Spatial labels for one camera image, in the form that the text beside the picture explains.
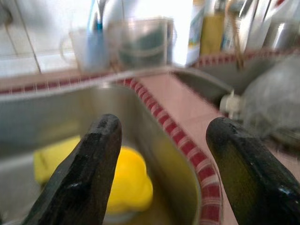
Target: wall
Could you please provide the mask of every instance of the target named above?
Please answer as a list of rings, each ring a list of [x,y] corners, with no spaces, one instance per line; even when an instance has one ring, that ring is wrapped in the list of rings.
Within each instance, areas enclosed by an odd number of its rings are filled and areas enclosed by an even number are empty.
[[[70,30],[86,27],[91,0],[0,0],[0,3],[13,17],[11,24],[0,27],[0,77],[76,67],[61,58],[60,42]],[[112,18],[124,18],[123,0],[109,0],[104,21]],[[64,53],[67,58],[74,58],[69,40]]]

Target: kitchen sink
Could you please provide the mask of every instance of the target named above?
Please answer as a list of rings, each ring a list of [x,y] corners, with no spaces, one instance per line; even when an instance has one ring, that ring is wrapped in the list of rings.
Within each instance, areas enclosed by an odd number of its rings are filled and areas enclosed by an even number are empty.
[[[195,170],[133,90],[103,83],[2,101],[0,109],[2,224],[20,224],[41,193],[42,187],[34,180],[34,151],[84,135],[91,122],[104,113],[120,119],[122,144],[143,155],[154,187],[151,207],[118,224],[199,224],[201,191]]]
[[[218,80],[219,85],[212,85],[203,74],[176,73],[178,79],[193,89],[209,102],[219,107],[222,96],[230,94],[232,90],[242,95],[247,86],[264,72],[275,66],[282,57],[256,57],[245,61],[245,68],[239,71],[236,62],[223,63],[200,67],[201,71]]]

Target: clear plastic container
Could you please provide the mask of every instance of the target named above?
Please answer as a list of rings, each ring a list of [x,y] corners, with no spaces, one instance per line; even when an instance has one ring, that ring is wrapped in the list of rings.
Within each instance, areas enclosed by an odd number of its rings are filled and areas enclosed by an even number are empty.
[[[172,60],[171,19],[113,22],[106,32],[111,59],[125,68],[161,66]]]
[[[68,59],[64,55],[63,49],[68,39],[71,39],[76,60]],[[80,70],[84,72],[95,73],[107,70],[110,65],[107,41],[101,30],[93,33],[86,29],[71,31],[69,36],[62,39],[60,43],[60,54],[66,62],[77,63]]]

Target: pink tile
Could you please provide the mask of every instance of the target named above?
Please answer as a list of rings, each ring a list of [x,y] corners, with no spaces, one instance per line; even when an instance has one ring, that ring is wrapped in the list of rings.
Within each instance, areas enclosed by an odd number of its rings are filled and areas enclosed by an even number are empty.
[[[172,75],[145,77],[141,81],[176,122],[216,113],[213,106]]]
[[[220,198],[219,185],[212,183],[202,188],[202,198]]]
[[[274,143],[268,142],[267,144],[270,152],[294,175],[298,182],[300,182],[300,161],[298,155],[290,155],[281,149],[282,146],[277,146]]]
[[[141,77],[139,81],[151,92],[159,103],[181,96],[181,92],[184,89],[182,83],[170,74]]]
[[[217,118],[219,116],[221,115],[218,113],[214,113],[180,123],[181,127],[186,131],[186,133],[210,158],[213,158],[213,156],[206,143],[206,129],[209,123],[214,118]]]
[[[199,172],[198,172],[198,176],[200,178],[201,181],[203,181],[204,179],[213,176],[215,174],[215,171],[213,169],[213,167],[211,165],[206,166],[204,168],[202,168]]]
[[[220,219],[219,206],[218,205],[204,205],[202,206],[201,218],[211,221],[211,224],[218,224]]]

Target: plastic bag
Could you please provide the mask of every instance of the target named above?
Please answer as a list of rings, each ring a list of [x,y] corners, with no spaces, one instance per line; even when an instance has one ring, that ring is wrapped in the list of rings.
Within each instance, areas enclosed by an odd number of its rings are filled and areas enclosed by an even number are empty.
[[[241,116],[245,128],[260,137],[288,132],[298,135],[300,58],[289,57],[258,77],[243,98]]]

